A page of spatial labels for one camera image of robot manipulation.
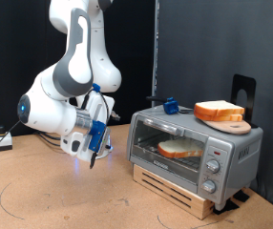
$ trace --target wooden cutting board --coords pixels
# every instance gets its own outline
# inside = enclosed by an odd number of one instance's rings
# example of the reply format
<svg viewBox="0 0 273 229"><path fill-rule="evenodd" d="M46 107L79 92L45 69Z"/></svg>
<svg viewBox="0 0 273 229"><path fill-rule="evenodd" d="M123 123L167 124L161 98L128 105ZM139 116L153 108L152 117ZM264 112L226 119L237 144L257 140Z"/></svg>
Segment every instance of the wooden cutting board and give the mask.
<svg viewBox="0 0 273 229"><path fill-rule="evenodd" d="M216 121L204 121L203 122L210 126L213 127L217 130L235 134L235 135L243 135L247 134L251 131L251 126L245 122L234 122L234 121L222 121L222 122L216 122Z"/></svg>

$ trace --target wooden pallet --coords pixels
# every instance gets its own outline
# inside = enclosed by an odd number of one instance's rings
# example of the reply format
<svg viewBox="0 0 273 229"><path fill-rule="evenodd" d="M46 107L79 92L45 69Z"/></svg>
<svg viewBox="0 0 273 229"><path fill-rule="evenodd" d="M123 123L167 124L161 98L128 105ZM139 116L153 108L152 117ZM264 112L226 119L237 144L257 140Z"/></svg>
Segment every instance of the wooden pallet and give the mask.
<svg viewBox="0 0 273 229"><path fill-rule="evenodd" d="M214 202L201 198L137 165L134 166L134 180L199 219L206 218L213 211Z"/></svg>

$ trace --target toaster oven knob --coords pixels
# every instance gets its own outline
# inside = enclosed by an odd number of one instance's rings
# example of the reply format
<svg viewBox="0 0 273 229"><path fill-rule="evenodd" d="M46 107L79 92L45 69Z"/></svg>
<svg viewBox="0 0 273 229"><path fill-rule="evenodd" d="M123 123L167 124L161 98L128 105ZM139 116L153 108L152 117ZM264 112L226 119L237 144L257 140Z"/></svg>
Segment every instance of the toaster oven knob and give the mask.
<svg viewBox="0 0 273 229"><path fill-rule="evenodd" d="M206 162L206 167L215 174L220 170L220 164L216 160L209 160Z"/></svg>
<svg viewBox="0 0 273 229"><path fill-rule="evenodd" d="M212 180L206 180L204 183L202 183L201 188L210 194L216 191L216 185Z"/></svg>

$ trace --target toaster oven window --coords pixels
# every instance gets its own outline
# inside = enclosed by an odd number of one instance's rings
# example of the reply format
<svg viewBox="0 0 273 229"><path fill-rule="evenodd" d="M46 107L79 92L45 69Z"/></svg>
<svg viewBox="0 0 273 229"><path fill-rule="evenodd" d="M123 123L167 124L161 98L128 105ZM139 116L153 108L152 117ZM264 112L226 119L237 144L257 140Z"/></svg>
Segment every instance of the toaster oven window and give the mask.
<svg viewBox="0 0 273 229"><path fill-rule="evenodd" d="M177 174L179 167L197 172L205 142L185 136L171 135L139 120L136 125L133 154L148 162L166 165Z"/></svg>

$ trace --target toaster oven handle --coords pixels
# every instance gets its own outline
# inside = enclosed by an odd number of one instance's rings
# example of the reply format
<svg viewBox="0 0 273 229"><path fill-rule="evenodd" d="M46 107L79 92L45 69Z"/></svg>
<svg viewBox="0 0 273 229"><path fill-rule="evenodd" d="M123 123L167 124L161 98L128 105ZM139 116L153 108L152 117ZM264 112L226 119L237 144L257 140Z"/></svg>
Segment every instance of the toaster oven handle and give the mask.
<svg viewBox="0 0 273 229"><path fill-rule="evenodd" d="M155 129L161 130L163 132L167 132L172 135L183 135L183 130L180 130L176 127L168 126L163 123L156 123L151 119L146 118L144 120L144 124L150 127L153 127Z"/></svg>

